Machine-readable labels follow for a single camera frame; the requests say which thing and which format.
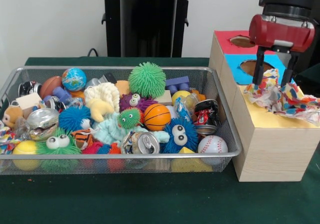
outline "orange ball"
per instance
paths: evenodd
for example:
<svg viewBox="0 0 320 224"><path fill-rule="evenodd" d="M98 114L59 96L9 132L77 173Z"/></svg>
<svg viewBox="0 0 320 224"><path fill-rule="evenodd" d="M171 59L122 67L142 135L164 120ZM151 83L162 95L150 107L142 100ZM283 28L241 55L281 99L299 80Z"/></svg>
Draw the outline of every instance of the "orange ball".
<svg viewBox="0 0 320 224"><path fill-rule="evenodd" d="M144 124L150 131L162 131L170 121L170 111L162 104L152 104L144 111Z"/></svg>

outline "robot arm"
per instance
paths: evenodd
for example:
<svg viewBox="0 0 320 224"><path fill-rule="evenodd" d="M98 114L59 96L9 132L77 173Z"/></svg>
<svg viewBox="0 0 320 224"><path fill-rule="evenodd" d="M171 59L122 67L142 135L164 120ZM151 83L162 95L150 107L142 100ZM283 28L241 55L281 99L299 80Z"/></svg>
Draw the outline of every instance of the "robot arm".
<svg viewBox="0 0 320 224"><path fill-rule="evenodd" d="M293 69L300 53L312 44L315 27L310 22L314 0L259 0L263 13L252 18L249 37L258 45L253 83L263 78L265 51L291 54L281 86L292 80Z"/></svg>

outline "round hole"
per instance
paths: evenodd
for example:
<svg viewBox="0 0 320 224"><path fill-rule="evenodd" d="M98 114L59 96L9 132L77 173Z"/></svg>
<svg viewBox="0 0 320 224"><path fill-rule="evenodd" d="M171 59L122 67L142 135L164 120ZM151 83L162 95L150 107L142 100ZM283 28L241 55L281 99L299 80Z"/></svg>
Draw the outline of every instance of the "round hole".
<svg viewBox="0 0 320 224"><path fill-rule="evenodd" d="M256 60L246 60L241 63L240 67L245 73L247 73L253 77L255 74L256 63L257 63ZM263 73L266 72L267 70L270 70L270 69L274 69L274 67L264 61L263 62Z"/></svg>
<svg viewBox="0 0 320 224"><path fill-rule="evenodd" d="M230 42L240 48L253 48L256 44L249 37L238 35L230 39Z"/></svg>

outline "green spiky ball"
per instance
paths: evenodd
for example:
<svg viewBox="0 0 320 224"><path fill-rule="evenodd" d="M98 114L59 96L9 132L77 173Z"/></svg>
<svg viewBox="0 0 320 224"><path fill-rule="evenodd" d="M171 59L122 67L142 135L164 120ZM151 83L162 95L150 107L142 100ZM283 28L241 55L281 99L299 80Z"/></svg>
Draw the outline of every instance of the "green spiky ball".
<svg viewBox="0 0 320 224"><path fill-rule="evenodd" d="M62 128L58 128L53 135L59 137L67 135L69 138L69 145L66 147L59 147L57 149L50 149L47 147L45 141L36 143L36 153L39 155L74 155L81 154L81 150L76 146L76 140L71 136L70 132L66 132ZM48 159L41 162L41 167L49 173L68 173L71 172L79 161L76 159Z"/></svg>
<svg viewBox="0 0 320 224"><path fill-rule="evenodd" d="M128 78L132 93L143 98L158 98L165 93L166 74L156 64L144 62L136 66Z"/></svg>
<svg viewBox="0 0 320 224"><path fill-rule="evenodd" d="M118 116L118 124L124 129L135 128L140 123L141 113L138 108L128 108L122 111Z"/></svg>

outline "yellow ball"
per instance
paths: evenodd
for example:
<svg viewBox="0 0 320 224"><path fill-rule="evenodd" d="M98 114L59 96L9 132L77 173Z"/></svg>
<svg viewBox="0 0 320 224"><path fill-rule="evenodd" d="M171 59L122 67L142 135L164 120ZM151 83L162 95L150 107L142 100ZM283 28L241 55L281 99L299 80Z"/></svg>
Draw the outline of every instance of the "yellow ball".
<svg viewBox="0 0 320 224"><path fill-rule="evenodd" d="M35 155L36 142L33 140L25 140L20 142L13 150L14 155ZM23 171L32 171L36 169L40 162L39 160L13 160L14 165Z"/></svg>
<svg viewBox="0 0 320 224"><path fill-rule="evenodd" d="M173 96L172 96L172 106L174 106L175 105L175 102L176 102L176 99L178 98L178 97L187 97L187 96L189 96L191 93L190 92L188 92L188 91L186 91L186 90L178 90L175 94L173 94Z"/></svg>

